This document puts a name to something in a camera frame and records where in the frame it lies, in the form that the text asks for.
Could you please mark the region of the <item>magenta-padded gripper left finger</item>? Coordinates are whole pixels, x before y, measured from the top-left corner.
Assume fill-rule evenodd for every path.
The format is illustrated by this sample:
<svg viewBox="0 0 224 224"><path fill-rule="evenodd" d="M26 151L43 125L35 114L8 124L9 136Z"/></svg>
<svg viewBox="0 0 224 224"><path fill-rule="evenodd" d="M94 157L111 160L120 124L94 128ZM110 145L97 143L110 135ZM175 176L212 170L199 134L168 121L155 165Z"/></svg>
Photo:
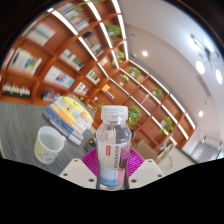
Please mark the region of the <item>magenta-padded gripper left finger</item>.
<svg viewBox="0 0 224 224"><path fill-rule="evenodd" d="M95 189L99 174L97 150L92 149L81 159L74 158L61 172L60 177L84 188Z"/></svg>

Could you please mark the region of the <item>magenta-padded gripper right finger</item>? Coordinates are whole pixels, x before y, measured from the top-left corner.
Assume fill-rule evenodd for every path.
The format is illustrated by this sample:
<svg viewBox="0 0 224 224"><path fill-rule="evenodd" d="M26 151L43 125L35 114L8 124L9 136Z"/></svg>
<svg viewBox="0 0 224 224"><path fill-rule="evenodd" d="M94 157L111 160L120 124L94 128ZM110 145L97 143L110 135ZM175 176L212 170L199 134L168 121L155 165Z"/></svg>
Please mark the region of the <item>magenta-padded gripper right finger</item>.
<svg viewBox="0 0 224 224"><path fill-rule="evenodd" d="M163 177L163 172L153 159L144 159L136 150L130 150L127 161L129 189L143 187Z"/></svg>

